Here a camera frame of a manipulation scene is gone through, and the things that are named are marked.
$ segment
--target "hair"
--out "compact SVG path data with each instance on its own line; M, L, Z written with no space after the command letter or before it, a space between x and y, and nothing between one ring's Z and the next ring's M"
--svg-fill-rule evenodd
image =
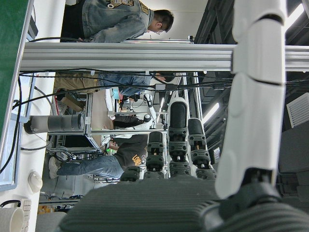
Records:
M165 78L164 82L171 82L175 78L175 75L172 72L158 72L158 73Z
M154 18L162 23L162 29L168 32L173 25L174 15L168 10L157 10L154 11Z

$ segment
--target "white cup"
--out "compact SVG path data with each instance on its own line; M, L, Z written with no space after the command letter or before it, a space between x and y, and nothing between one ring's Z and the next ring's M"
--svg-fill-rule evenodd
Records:
M20 207L0 207L0 231L21 232L24 223L24 211Z

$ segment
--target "khaki pants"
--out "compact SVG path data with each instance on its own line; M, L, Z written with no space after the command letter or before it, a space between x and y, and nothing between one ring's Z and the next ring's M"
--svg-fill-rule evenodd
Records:
M88 79L83 77L92 77L92 78L98 78L98 75L91 75L89 73L60 73L57 72L55 74L55 83L54 88L64 88L68 90L78 89L78 88L88 88L88 87L96 87L98 80L97 79ZM82 90L79 92L82 93L94 93L100 90L99 88L96 89L89 89L89 90Z

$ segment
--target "black t-shirt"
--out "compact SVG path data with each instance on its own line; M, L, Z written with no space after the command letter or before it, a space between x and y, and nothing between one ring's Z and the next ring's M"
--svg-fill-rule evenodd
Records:
M135 134L120 145L114 156L123 169L142 164L146 156L147 140L147 134Z

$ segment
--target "denim jacket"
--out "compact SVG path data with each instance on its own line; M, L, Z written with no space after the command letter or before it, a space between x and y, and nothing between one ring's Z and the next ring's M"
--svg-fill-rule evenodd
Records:
M108 7L114 2L114 8ZM82 14L85 40L118 43L133 39L147 31L153 18L154 12L138 0L85 0Z
M98 85L100 86L115 86L115 85L128 85L128 86L149 86L151 81L151 76L139 76L139 75L132 75L128 76L125 74L118 74L118 73L109 73L109 74L99 74ZM134 95L138 92L143 91L138 87L118 87L119 92L126 96Z

